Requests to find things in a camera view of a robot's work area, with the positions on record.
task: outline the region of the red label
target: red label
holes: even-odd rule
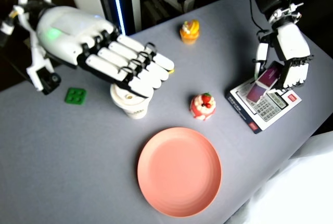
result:
[[[255,124],[254,122],[250,122],[250,123],[249,123],[249,126],[250,126],[250,128],[251,128],[253,131],[255,131],[255,130],[258,129],[257,124]]]
[[[294,101],[297,100],[296,96],[294,96],[293,94],[288,95],[288,98],[289,98],[292,102],[294,102]]]

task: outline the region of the white fabric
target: white fabric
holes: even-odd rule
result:
[[[319,142],[333,143],[333,132],[309,139],[305,153],[318,153],[322,146],[313,143]],[[285,165],[227,224],[333,223],[333,151],[291,159]]]

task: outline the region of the orange cupcake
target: orange cupcake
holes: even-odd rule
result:
[[[200,23],[198,20],[185,22],[180,30],[182,41],[186,44],[194,44],[200,35]]]

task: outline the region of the red and white cupcake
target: red and white cupcake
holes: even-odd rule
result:
[[[194,118],[207,120],[216,111],[216,102],[209,93],[195,96],[191,101],[190,111]]]

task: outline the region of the cupcake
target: cupcake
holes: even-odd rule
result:
[[[182,41],[186,44],[194,44],[200,35],[200,23],[198,20],[185,22],[180,30]]]
[[[216,111],[216,102],[209,93],[195,96],[190,105],[190,111],[194,118],[207,120]]]

